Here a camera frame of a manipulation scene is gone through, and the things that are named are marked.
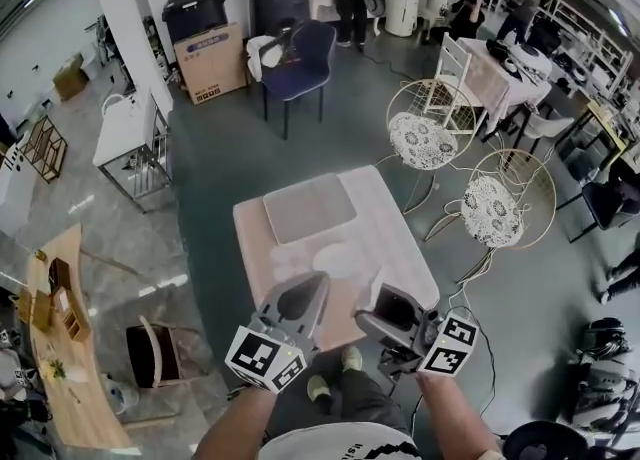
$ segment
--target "pink table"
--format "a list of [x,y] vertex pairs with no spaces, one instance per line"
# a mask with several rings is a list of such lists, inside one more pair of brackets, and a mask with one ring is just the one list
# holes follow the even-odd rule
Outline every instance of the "pink table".
[[464,81],[489,114],[487,133],[496,129],[510,107],[526,101],[538,105],[551,90],[548,81],[536,85],[526,76],[522,76],[522,81],[511,76],[489,54],[485,41],[459,39],[458,42],[471,53],[471,63]]
[[440,298],[431,271],[398,206],[375,167],[339,174],[356,210],[355,220],[309,239],[278,245],[262,198],[233,208],[238,241],[256,306],[279,281],[312,269],[324,247],[344,243],[356,253],[354,272],[331,280],[329,301],[318,334],[318,347],[331,350],[364,337],[351,317],[360,293],[384,267],[384,281],[411,294],[425,308]]

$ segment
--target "white t-shirt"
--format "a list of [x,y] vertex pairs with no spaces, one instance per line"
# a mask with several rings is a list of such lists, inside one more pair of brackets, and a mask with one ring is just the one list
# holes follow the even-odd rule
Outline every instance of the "white t-shirt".
[[[488,451],[479,460],[499,460]],[[376,423],[334,423],[294,430],[269,442],[258,460],[420,459],[411,437]]]

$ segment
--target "box on floor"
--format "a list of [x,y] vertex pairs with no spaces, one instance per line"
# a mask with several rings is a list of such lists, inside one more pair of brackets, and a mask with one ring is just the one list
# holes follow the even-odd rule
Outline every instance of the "box on floor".
[[194,104],[247,85],[242,31],[237,23],[189,37],[174,49]]
[[53,77],[53,84],[58,91],[61,101],[71,99],[87,86],[87,75],[80,68],[84,62],[81,54],[68,60]]

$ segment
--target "pillar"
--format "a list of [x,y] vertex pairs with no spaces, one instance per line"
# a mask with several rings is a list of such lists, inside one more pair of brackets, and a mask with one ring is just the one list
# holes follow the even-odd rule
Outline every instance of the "pillar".
[[100,0],[100,5],[136,90],[151,91],[162,114],[168,117],[173,99],[147,40],[136,0]]

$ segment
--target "gray floor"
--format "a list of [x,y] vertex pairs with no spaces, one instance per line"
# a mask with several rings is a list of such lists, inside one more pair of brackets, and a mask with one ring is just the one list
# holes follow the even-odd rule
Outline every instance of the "gray floor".
[[[80,222],[83,247],[87,251],[127,263],[162,286],[159,291],[140,296],[139,291],[148,287],[148,282],[81,257],[82,289],[92,315],[99,366],[114,379],[135,386],[125,329],[138,325],[139,315],[152,322],[160,320],[200,330],[202,325],[192,298],[173,192],[166,190],[151,196],[146,205],[155,211],[142,215],[91,162],[102,125],[102,101],[109,93],[122,90],[121,83],[112,87],[111,74],[116,76],[116,81],[121,81],[117,66],[110,65],[80,95],[50,111],[51,120],[69,144],[62,174],[50,185],[38,179],[29,224],[18,232],[15,241],[0,237],[0,270],[1,274],[25,281],[27,253],[16,241],[34,249]],[[11,291],[19,290],[19,286],[6,277],[0,277],[0,284]],[[189,385],[141,391],[140,405],[121,416],[123,421],[174,414],[179,417],[173,427],[160,426],[131,433],[137,447],[131,454],[171,460],[189,458],[189,446],[200,441],[226,407],[227,389],[204,333],[199,339],[179,333],[177,340],[186,374],[208,373],[208,376]],[[54,427],[50,426],[49,430],[55,440]],[[57,449],[60,458],[123,458],[114,452],[60,444]],[[20,451],[20,458],[39,458],[23,445]]]
[[[215,359],[223,358],[237,326],[246,323],[254,309],[235,235],[233,205],[319,174],[373,164],[390,154],[385,110],[407,78],[391,73],[383,61],[390,60],[395,71],[415,78],[431,74],[437,59],[435,48],[417,47],[413,39],[386,34],[370,42],[367,54],[380,63],[354,50],[338,49],[326,88],[324,123],[317,121],[317,95],[305,96],[292,106],[288,142],[281,139],[281,104],[272,103],[271,120],[263,121],[259,87],[199,106],[176,94],[173,168],[179,224],[196,302]],[[474,142],[457,164],[473,167],[489,149]],[[545,150],[541,145],[539,152]],[[398,203],[404,205],[415,175],[394,163],[382,166],[381,172]],[[547,166],[559,202],[579,192],[557,157]],[[451,168],[440,171],[439,190],[408,218],[439,284],[445,309],[445,297],[457,289],[455,280],[484,252],[460,224],[427,245],[420,238],[442,216],[443,205],[461,196],[467,178],[468,173]],[[638,226],[632,223],[620,230],[595,231],[570,245],[567,235],[577,234],[589,223],[584,204],[572,205],[559,213],[543,241],[523,251],[498,252],[492,270],[467,288],[495,353],[497,396],[485,418],[496,433],[508,433],[532,418],[557,415],[565,391],[566,362],[588,321],[616,316],[628,327],[629,339],[640,340],[640,293],[626,295],[606,308],[592,294],[594,288],[604,286],[605,268],[619,262],[633,247]],[[364,340],[361,347],[366,369],[378,377],[378,345]],[[322,370],[335,372],[332,361],[335,355],[320,359]],[[226,371],[225,378],[230,385],[237,383]],[[292,413],[300,425],[311,422],[305,381],[301,377],[281,397],[270,425],[272,434],[285,431],[285,414],[289,422]],[[484,344],[479,344],[458,382],[473,406],[483,408],[491,382]],[[408,418],[418,398],[414,381],[403,379],[394,398]],[[431,456],[434,443],[424,409],[416,426],[416,440],[425,456]]]

